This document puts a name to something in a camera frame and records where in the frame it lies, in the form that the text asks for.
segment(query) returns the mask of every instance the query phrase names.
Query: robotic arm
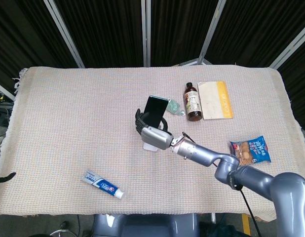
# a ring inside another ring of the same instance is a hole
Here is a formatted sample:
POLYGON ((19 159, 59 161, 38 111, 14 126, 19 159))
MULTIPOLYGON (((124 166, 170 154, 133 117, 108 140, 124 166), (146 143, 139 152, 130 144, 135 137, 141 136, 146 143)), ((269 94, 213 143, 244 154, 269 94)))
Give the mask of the robotic arm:
POLYGON ((142 140, 162 150, 172 148, 173 153, 209 167, 220 160, 215 178, 240 190, 243 186, 274 203, 277 216, 277 236, 305 237, 305 179, 295 173, 281 173, 275 177, 251 166, 239 167, 239 160, 232 155, 214 152, 185 136, 174 138, 167 131, 150 127, 143 122, 145 114, 136 112, 136 130, 142 140))

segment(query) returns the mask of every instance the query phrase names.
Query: yellow floor marking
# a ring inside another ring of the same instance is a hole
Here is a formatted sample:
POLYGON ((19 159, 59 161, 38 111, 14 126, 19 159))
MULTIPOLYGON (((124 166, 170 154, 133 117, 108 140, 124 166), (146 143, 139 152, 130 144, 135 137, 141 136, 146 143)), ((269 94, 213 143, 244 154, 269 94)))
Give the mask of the yellow floor marking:
POLYGON ((241 217, 242 217, 243 232, 250 236, 251 234, 249 227, 249 216, 246 214, 241 214, 241 217))

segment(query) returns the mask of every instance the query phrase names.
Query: small plastic bag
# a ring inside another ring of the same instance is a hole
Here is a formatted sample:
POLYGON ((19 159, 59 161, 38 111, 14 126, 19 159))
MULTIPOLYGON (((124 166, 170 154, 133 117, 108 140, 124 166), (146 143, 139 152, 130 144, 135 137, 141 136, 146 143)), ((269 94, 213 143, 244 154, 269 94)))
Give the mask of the small plastic bag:
POLYGON ((186 112, 184 110, 180 110, 180 105, 178 102, 172 99, 168 99, 169 103, 167 106, 167 111, 172 113, 173 115, 179 115, 179 116, 184 116, 186 115, 186 112))
POLYGON ((230 142, 233 154, 239 159, 240 165, 248 165, 263 161, 271 162, 267 144, 263 136, 244 142, 230 142))

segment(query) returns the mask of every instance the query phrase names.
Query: blue snack package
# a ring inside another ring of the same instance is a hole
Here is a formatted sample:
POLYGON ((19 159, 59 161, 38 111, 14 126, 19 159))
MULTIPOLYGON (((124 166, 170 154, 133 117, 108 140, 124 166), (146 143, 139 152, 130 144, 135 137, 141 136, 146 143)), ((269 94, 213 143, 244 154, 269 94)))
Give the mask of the blue snack package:
POLYGON ((230 142, 233 154, 239 159, 240 165, 271 162, 267 144, 263 136, 244 142, 230 142))

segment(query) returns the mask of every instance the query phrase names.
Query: brown glass bottle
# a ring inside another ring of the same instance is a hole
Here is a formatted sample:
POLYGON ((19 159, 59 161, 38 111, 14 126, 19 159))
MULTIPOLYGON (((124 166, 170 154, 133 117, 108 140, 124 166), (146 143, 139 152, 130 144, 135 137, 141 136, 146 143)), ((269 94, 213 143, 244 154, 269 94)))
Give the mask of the brown glass bottle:
POLYGON ((191 82, 187 83, 187 88, 184 92, 184 100, 189 121, 199 121, 202 119, 202 111, 200 99, 197 90, 193 87, 191 82))

